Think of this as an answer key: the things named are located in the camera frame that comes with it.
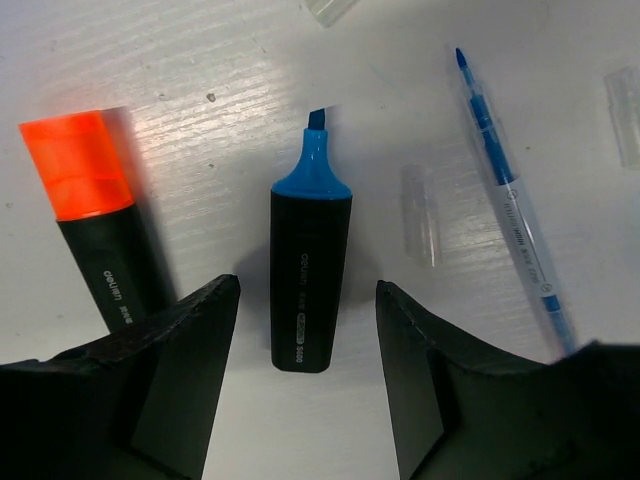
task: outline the blue chisel tip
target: blue chisel tip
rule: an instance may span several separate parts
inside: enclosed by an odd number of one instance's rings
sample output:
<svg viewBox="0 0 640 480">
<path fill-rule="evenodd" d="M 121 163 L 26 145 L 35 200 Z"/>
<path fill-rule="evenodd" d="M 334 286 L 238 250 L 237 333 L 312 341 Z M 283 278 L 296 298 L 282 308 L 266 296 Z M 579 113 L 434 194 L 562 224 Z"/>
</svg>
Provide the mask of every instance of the blue chisel tip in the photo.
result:
<svg viewBox="0 0 640 480">
<path fill-rule="evenodd" d="M 463 69 L 467 68 L 467 59 L 464 58 L 464 53 L 459 48 L 456 48 L 456 60 L 458 61 L 458 66 Z"/>
<path fill-rule="evenodd" d="M 324 108 L 309 114 L 309 130 L 324 130 Z"/>
</svg>

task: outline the wood grain texture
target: wood grain texture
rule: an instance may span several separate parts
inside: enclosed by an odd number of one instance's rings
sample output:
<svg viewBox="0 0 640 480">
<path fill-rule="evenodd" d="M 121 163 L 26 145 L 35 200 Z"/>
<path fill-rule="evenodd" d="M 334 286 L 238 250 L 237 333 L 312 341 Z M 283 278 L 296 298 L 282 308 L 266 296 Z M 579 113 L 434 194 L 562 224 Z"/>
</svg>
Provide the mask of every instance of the wood grain texture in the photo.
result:
<svg viewBox="0 0 640 480">
<path fill-rule="evenodd" d="M 294 0 L 22 0 L 0 7 L 0 361 L 106 333 L 16 125 L 127 107 L 181 294 L 240 277 L 205 478 L 397 478 L 375 281 L 504 349 L 550 360 L 464 145 L 449 57 L 477 64 L 579 338 L 640 339 L 640 178 L 620 166 L 602 77 L 640 64 L 631 0 L 362 0 L 323 29 Z M 208 96 L 213 94 L 215 101 Z M 271 367 L 268 192 L 312 108 L 355 194 L 334 362 Z M 434 172 L 444 264 L 402 249 L 400 168 Z"/>
</svg>

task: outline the clear plastic cap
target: clear plastic cap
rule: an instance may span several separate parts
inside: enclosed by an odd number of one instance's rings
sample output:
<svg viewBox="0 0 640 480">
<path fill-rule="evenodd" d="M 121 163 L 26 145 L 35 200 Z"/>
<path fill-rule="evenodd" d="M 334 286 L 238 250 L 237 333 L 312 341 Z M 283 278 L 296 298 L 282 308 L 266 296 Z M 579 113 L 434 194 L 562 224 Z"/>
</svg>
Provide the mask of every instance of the clear plastic cap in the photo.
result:
<svg viewBox="0 0 640 480">
<path fill-rule="evenodd" d="M 401 170 L 401 186 L 405 253 L 421 267 L 436 267 L 442 252 L 432 177 L 422 165 L 407 165 Z"/>
<path fill-rule="evenodd" d="M 330 27 L 358 0 L 307 0 L 309 11 L 323 27 Z"/>
<path fill-rule="evenodd" d="M 640 169 L 640 68 L 624 67 L 604 77 L 622 165 Z"/>
</svg>

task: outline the orange highlighter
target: orange highlighter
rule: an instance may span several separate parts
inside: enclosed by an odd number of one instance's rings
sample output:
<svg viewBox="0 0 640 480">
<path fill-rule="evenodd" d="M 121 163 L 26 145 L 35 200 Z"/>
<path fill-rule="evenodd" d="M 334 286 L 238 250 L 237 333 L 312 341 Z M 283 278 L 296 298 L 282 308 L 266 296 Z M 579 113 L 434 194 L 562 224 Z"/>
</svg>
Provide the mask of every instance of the orange highlighter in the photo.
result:
<svg viewBox="0 0 640 480">
<path fill-rule="evenodd" d="M 109 331 L 169 306 L 171 289 L 102 113 L 23 123 L 20 132 Z"/>
</svg>

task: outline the highlighter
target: highlighter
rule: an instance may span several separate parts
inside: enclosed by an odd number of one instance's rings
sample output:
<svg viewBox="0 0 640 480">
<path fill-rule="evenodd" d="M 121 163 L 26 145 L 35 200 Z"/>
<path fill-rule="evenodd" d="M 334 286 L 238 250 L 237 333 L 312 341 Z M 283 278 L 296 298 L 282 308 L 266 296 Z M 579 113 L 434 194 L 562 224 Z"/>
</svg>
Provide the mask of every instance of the highlighter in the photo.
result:
<svg viewBox="0 0 640 480">
<path fill-rule="evenodd" d="M 351 190 L 331 171 L 324 110 L 309 115 L 302 155 L 271 190 L 271 359 L 319 373 L 331 363 Z"/>
<path fill-rule="evenodd" d="M 170 304 L 100 111 L 19 126 L 58 226 L 110 332 Z"/>
</svg>

